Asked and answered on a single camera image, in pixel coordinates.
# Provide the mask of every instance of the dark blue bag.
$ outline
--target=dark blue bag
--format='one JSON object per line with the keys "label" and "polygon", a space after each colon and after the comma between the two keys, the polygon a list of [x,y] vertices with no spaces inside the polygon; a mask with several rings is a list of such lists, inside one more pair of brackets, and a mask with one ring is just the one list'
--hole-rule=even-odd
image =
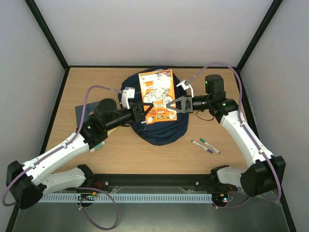
{"label": "dark blue bag", "polygon": [[[144,70],[140,73],[153,72],[158,69],[167,70],[166,67],[153,67],[147,70]],[[180,82],[180,80],[173,74],[174,80],[174,91],[175,98],[179,98],[181,96],[187,95],[186,91],[176,87],[176,85]],[[140,81],[139,81],[139,73],[136,73],[127,78],[122,83],[121,90],[124,90],[125,87],[133,87],[135,88],[135,97],[130,102],[142,102],[141,93],[140,93]],[[118,94],[118,100],[121,101],[121,94]],[[188,128],[189,122],[189,114],[177,114],[177,121],[170,122],[156,122],[153,124],[147,125],[146,123],[130,123],[131,127],[142,139],[151,143],[152,145],[166,145],[175,142],[181,136],[183,136]]]}

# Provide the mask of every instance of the wooden table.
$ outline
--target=wooden table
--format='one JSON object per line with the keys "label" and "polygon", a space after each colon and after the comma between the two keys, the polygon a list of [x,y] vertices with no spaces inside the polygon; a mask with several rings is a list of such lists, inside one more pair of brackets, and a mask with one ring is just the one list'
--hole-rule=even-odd
{"label": "wooden table", "polygon": [[[59,109],[52,128],[47,149],[66,139],[76,129],[75,106],[82,105],[87,89],[103,85],[120,89],[122,82],[141,68],[71,68],[63,91]],[[173,69],[180,79],[191,79],[199,69]],[[219,74],[224,78],[227,98],[239,99],[239,91],[233,73],[229,69],[206,69],[193,81],[194,94],[205,95],[204,77]],[[117,94],[103,89],[93,89],[88,103],[113,98],[119,107]],[[209,119],[208,112],[199,113]],[[191,143],[204,138],[221,154],[210,154]],[[132,128],[117,128],[105,146],[94,153],[81,154],[57,171],[70,170],[79,164],[87,164],[98,174],[208,174],[214,167],[231,165],[246,168],[245,159],[230,134],[214,119],[203,121],[195,112],[190,114],[186,134],[174,143],[154,146],[141,139]]]}

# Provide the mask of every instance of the grey wall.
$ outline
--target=grey wall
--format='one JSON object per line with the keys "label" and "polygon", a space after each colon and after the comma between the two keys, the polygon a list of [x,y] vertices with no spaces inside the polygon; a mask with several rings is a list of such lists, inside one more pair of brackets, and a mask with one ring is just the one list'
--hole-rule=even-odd
{"label": "grey wall", "polygon": [[237,65],[272,0],[36,0],[70,65]]}
{"label": "grey wall", "polygon": [[262,141],[286,161],[283,189],[309,231],[309,4],[285,0],[242,71]]}
{"label": "grey wall", "polygon": [[[2,195],[7,165],[38,155],[64,71],[23,0],[1,2],[0,31]],[[0,206],[0,231],[12,209]]]}

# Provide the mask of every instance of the orange paper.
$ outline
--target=orange paper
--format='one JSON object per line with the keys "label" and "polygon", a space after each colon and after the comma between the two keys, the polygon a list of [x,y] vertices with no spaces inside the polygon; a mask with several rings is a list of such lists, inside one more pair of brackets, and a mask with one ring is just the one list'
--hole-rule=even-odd
{"label": "orange paper", "polygon": [[154,104],[146,116],[146,124],[177,120],[176,111],[166,108],[168,102],[175,100],[172,70],[140,73],[139,78],[143,102]]}

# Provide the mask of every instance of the white marker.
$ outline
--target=white marker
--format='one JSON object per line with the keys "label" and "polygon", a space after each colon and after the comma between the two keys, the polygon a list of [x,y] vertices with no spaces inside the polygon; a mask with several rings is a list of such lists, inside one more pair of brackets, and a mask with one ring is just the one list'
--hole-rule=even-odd
{"label": "white marker", "polygon": [[191,140],[192,143],[194,143],[195,145],[198,145],[200,146],[201,148],[203,148],[204,150],[208,151],[209,153],[212,153],[213,151],[212,150],[209,150],[207,147],[199,144],[197,141],[194,141],[194,140]]}
{"label": "white marker", "polygon": [[211,149],[213,149],[215,152],[217,152],[218,154],[220,154],[220,151],[216,148],[214,148],[212,145],[210,145],[209,143],[207,143],[205,140],[200,139],[200,141],[202,141],[204,144],[206,144],[207,146],[209,146]]}

